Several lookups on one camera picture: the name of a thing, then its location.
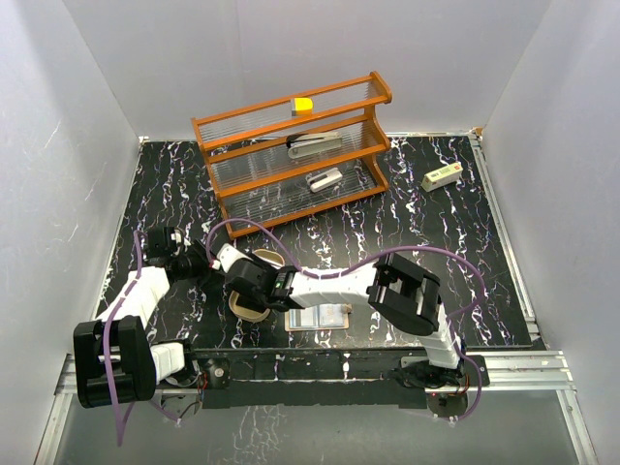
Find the black marble surface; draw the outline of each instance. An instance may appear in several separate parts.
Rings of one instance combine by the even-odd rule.
[[[530,337],[500,238],[484,194],[470,142],[465,137],[393,139],[379,156],[390,181],[388,192],[276,227],[273,232],[299,261],[311,267],[354,264],[385,248],[428,244],[449,249],[476,265],[487,300],[455,327],[470,347],[527,347]],[[425,173],[461,162],[462,180],[432,193],[420,183]],[[100,311],[107,308],[136,267],[132,230],[176,226],[192,238],[221,220],[202,155],[189,141],[144,145],[131,196],[110,264]],[[241,250],[272,248],[261,234],[236,242]],[[470,273],[430,254],[413,259],[442,279],[448,313],[470,302]],[[414,345],[414,336],[379,313],[354,308],[347,330],[288,333],[284,316],[271,312],[259,323],[241,322],[228,308],[228,293],[208,296],[190,283],[175,284],[160,302],[147,329],[149,340],[189,337],[195,349],[247,348],[382,349]]]

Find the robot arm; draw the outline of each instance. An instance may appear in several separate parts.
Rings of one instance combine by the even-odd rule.
[[[222,236],[212,245],[216,260],[209,264],[202,245],[185,241],[175,228],[148,232],[144,253],[148,266],[140,278],[131,272],[109,310],[92,322],[79,324],[74,331],[77,393],[84,407],[110,403],[102,336],[110,309],[121,298],[124,301],[110,332],[119,402],[150,399],[156,385],[170,376],[178,382],[197,376],[189,341],[166,341],[149,347],[144,331],[159,300],[171,284],[182,279],[199,279],[217,287],[225,283],[239,293],[244,307],[261,312],[324,303],[366,305],[398,329],[416,335],[431,366],[450,373],[458,373],[462,366],[454,348],[460,340],[448,328],[439,278],[399,255],[389,254],[348,274],[321,279],[322,274],[339,270],[304,268],[300,272],[293,266],[275,266],[240,252]]]
[[[459,365],[454,345],[460,339],[448,328],[439,278],[400,255],[383,256],[332,279],[320,277],[342,270],[305,268],[304,274],[291,266],[276,268],[230,244],[222,245],[216,258],[227,284],[245,297],[246,307],[288,311],[326,303],[367,305],[401,331],[417,336],[431,365],[447,369]]]

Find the sponge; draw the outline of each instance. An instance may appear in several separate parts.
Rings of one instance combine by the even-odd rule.
[[[312,99],[307,97],[296,97],[291,99],[293,116],[307,116],[308,114],[312,114],[313,106]]]

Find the dish rack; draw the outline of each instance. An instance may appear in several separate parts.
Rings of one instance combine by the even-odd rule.
[[[293,98],[311,98],[313,113],[292,116]],[[379,73],[347,80],[203,119],[192,118],[224,218],[272,227],[388,188],[377,154],[389,150],[375,106],[391,102]],[[287,137],[337,132],[342,143],[302,158],[288,154]],[[313,193],[307,179],[338,168],[342,179]],[[257,230],[227,224],[230,238]]]

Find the purple cable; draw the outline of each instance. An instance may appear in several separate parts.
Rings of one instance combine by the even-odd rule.
[[[486,286],[484,285],[484,279],[482,278],[481,273],[478,271],[478,269],[473,266],[471,263],[469,263],[467,260],[463,259],[462,257],[459,257],[458,255],[450,252],[449,250],[445,250],[445,249],[439,249],[437,247],[429,247],[426,245],[402,245],[399,247],[391,247],[389,249],[386,249],[378,254],[374,254],[371,257],[368,257],[364,260],[362,260],[359,263],[356,263],[342,271],[338,271],[338,272],[334,272],[334,273],[326,273],[326,274],[316,274],[313,273],[311,271],[307,271],[305,269],[303,269],[301,267],[301,265],[299,264],[299,262],[295,259],[295,257],[293,257],[291,255],[291,253],[289,252],[289,250],[284,246],[284,244],[282,243],[282,241],[280,241],[280,239],[278,239],[271,231],[269,231],[267,228],[265,228],[263,225],[252,221],[252,220],[247,220],[247,219],[243,219],[243,218],[230,218],[228,220],[224,220],[220,223],[218,223],[217,225],[215,225],[213,228],[211,228],[211,230],[209,231],[207,237],[206,237],[206,253],[207,256],[210,258],[210,260],[213,262],[213,256],[211,255],[211,242],[213,241],[213,236],[215,234],[215,232],[217,230],[219,230],[220,228],[223,228],[225,225],[227,225],[228,223],[246,223],[249,225],[252,225],[256,228],[258,228],[259,230],[261,230],[263,233],[265,233],[271,240],[273,240],[273,242],[275,242],[275,244],[280,248],[280,250],[283,252],[283,254],[286,256],[287,259],[289,259],[289,262],[291,262],[293,264],[293,266],[297,269],[297,271],[299,271],[300,273],[314,278],[314,279],[332,279],[332,278],[338,278],[340,276],[346,276],[349,273],[352,273],[353,271],[355,271],[356,269],[359,269],[360,267],[364,266],[365,264],[369,264],[371,262],[374,262],[376,260],[378,260],[380,257],[383,257],[384,255],[387,254],[391,254],[391,253],[396,253],[396,252],[431,252],[434,254],[440,254],[440,255],[444,255],[446,257],[449,257],[453,260],[455,260],[456,262],[458,262],[459,264],[462,264],[463,266],[465,266],[467,269],[469,269],[474,276],[476,277],[476,279],[478,280],[479,284],[480,284],[480,289],[478,292],[476,292],[476,297],[474,298],[474,300],[469,304],[466,305],[463,308],[460,308],[454,312],[451,312],[448,315],[448,318],[452,319],[458,315],[462,315],[463,313],[466,312],[470,312],[472,310],[474,310],[481,302],[482,298],[484,296],[486,296]],[[452,333],[452,336],[454,336],[454,331],[452,329],[451,326],[451,322],[449,322],[449,330]],[[474,412],[474,410],[478,407],[478,404],[481,400],[481,393],[482,393],[482,374],[481,374],[481,370],[480,368],[476,365],[476,363],[469,357],[464,355],[461,352],[461,348],[458,347],[458,344],[454,344],[454,348],[456,349],[456,352],[458,353],[458,355],[465,361],[467,361],[468,363],[471,363],[474,368],[476,369],[476,374],[478,376],[478,391],[476,392],[476,399],[474,400],[474,404],[472,404],[472,407],[470,407],[467,412],[465,412],[460,418],[461,419],[465,419],[466,417],[470,416],[472,414],[472,412]]]
[[[112,321],[114,320],[116,313],[118,313],[118,310],[125,301],[125,298],[127,298],[129,293],[132,291],[142,273],[142,248],[140,247],[140,237],[138,231],[134,231],[134,247],[138,255],[138,270],[136,272],[136,278],[129,284],[125,294],[118,299],[118,302],[116,302],[116,305],[114,305],[114,308],[108,315],[106,325],[104,326],[104,365],[106,366],[106,377],[108,378],[109,398],[112,403],[114,420],[116,422],[116,444],[119,447],[123,444],[125,426],[127,426],[129,414],[131,414],[132,409],[134,408],[134,402],[129,405],[125,415],[122,416],[120,412],[120,405],[118,404],[118,394],[116,393],[116,384],[114,382],[114,372],[112,369],[111,351],[109,349],[109,331],[111,330]]]
[[[280,241],[280,239],[278,239],[275,235],[273,235],[273,233],[271,231],[269,231],[267,228],[265,228],[263,225],[260,225],[259,223],[256,223],[252,220],[245,220],[242,218],[231,218],[229,220],[224,220],[221,223],[218,223],[217,225],[215,225],[213,228],[211,228],[211,230],[209,231],[207,237],[206,237],[206,251],[207,254],[209,256],[209,258],[211,259],[211,261],[213,261],[213,257],[211,255],[211,242],[213,241],[213,235],[215,234],[215,232],[217,230],[219,230],[220,228],[224,227],[225,225],[227,225],[228,223],[234,223],[234,222],[240,222],[240,223],[248,223],[252,226],[255,226],[257,228],[259,228],[263,233],[265,233],[269,238],[271,238],[271,240],[273,240],[273,242],[275,242],[275,244],[282,250],[282,252],[284,253],[284,255],[287,257],[287,259],[289,259],[289,262],[291,262],[293,264],[293,266],[297,269],[297,271],[299,271],[300,273],[304,274],[305,276],[308,276],[310,278],[314,278],[314,279],[333,279],[333,278],[339,278],[340,276],[346,276],[349,273],[352,273],[353,271],[355,271],[356,269],[361,268],[362,266],[364,266],[365,264],[370,264],[371,262],[375,262],[376,260],[378,260],[380,257],[387,255],[387,254],[391,254],[391,253],[395,253],[395,252],[431,252],[434,254],[440,254],[440,255],[444,255],[446,257],[449,257],[455,261],[457,261],[458,263],[462,264],[463,266],[465,266],[466,268],[468,268],[476,277],[476,279],[478,280],[478,282],[480,283],[480,290],[476,293],[476,298],[474,298],[474,300],[472,301],[472,303],[470,303],[469,305],[456,310],[452,313],[449,314],[450,318],[454,318],[458,315],[461,315],[463,313],[469,312],[471,310],[474,310],[474,308],[476,308],[478,306],[478,304],[480,303],[481,299],[486,295],[486,287],[484,285],[484,280],[482,279],[482,275],[481,273],[478,271],[478,269],[473,266],[471,263],[469,263],[467,260],[463,259],[462,257],[459,257],[458,255],[450,252],[449,250],[444,250],[444,249],[439,249],[437,247],[429,247],[426,245],[401,245],[399,247],[391,247],[389,249],[384,250],[383,252],[379,252],[378,254],[374,254],[371,257],[368,257],[364,260],[362,260],[359,263],[354,264],[353,266],[348,267],[347,269],[344,269],[342,271],[338,271],[335,273],[326,273],[326,274],[316,274],[313,273],[311,271],[308,271],[306,269],[303,269],[301,267],[301,265],[299,264],[299,262],[295,259],[295,257],[293,257],[291,255],[291,253],[288,251],[288,249],[284,246],[284,244]]]

